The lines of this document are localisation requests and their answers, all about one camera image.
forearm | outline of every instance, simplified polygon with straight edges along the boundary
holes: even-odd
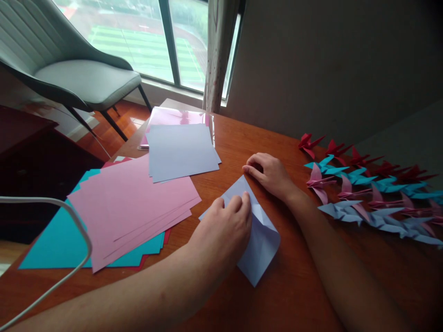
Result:
[[[185,245],[161,262],[36,315],[11,331],[165,329],[197,312],[220,283]]]
[[[299,192],[285,203],[298,221],[335,311],[350,331],[408,331],[394,300],[336,234],[312,200]]]

window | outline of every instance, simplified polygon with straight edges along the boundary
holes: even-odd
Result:
[[[143,77],[203,93],[208,4],[202,0],[54,0],[102,52],[127,60]],[[226,99],[240,26],[237,16],[222,97]]]

chair seat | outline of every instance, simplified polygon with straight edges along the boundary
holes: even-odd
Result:
[[[91,60],[56,62],[37,71],[34,77],[75,93],[96,111],[109,109],[141,83],[135,71]]]

hand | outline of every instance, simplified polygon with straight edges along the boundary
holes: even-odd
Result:
[[[234,196],[224,207],[217,198],[195,229],[188,246],[209,266],[213,277],[224,278],[242,257],[251,235],[252,212],[249,194]]]
[[[259,171],[257,167],[262,168],[263,172]],[[251,174],[267,191],[285,203],[294,194],[301,193],[301,190],[289,177],[285,166],[270,154],[253,154],[243,166],[243,170]]]

chair backrest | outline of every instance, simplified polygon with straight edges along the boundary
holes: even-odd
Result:
[[[126,60],[91,46],[52,0],[0,0],[0,65],[38,94],[90,111],[71,91],[34,77],[43,67],[72,59],[132,70]]]

